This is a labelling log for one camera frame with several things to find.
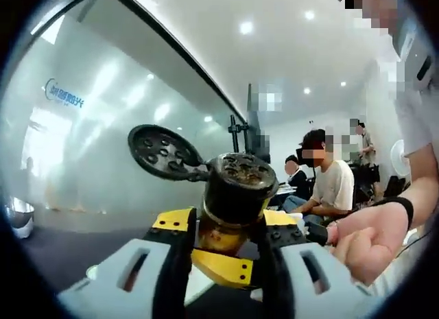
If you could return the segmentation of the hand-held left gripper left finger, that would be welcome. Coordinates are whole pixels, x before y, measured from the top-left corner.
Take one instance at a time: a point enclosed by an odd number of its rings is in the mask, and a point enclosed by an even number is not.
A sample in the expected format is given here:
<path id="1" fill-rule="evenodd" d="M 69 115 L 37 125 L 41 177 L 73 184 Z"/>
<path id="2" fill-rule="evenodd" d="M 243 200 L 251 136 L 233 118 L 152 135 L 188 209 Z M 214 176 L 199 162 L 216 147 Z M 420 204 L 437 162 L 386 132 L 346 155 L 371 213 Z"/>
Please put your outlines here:
<path id="1" fill-rule="evenodd" d="M 184 318 L 196 209 L 161 213 L 59 299 L 76 318 Z"/>

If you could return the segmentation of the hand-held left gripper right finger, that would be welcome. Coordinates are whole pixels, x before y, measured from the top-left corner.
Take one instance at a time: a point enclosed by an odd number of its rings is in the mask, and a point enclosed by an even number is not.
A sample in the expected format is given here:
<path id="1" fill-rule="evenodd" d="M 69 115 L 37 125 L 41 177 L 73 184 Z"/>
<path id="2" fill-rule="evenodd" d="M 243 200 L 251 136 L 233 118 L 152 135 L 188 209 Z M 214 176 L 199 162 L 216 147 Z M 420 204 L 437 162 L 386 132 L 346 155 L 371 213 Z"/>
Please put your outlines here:
<path id="1" fill-rule="evenodd" d="M 258 244 L 265 318 L 371 318 L 374 298 L 296 220 L 265 211 Z"/>

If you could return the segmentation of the person's right hand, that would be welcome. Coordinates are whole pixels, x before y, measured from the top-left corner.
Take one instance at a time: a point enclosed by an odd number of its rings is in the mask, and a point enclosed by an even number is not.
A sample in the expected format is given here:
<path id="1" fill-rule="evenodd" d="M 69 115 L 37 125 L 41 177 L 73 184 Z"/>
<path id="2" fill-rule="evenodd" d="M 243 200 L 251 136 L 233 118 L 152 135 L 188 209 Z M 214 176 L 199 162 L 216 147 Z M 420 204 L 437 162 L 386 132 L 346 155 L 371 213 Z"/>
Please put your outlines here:
<path id="1" fill-rule="evenodd" d="M 392 262 L 412 216 L 400 202 L 370 206 L 329 224 L 327 243 L 353 279 L 370 285 Z"/>

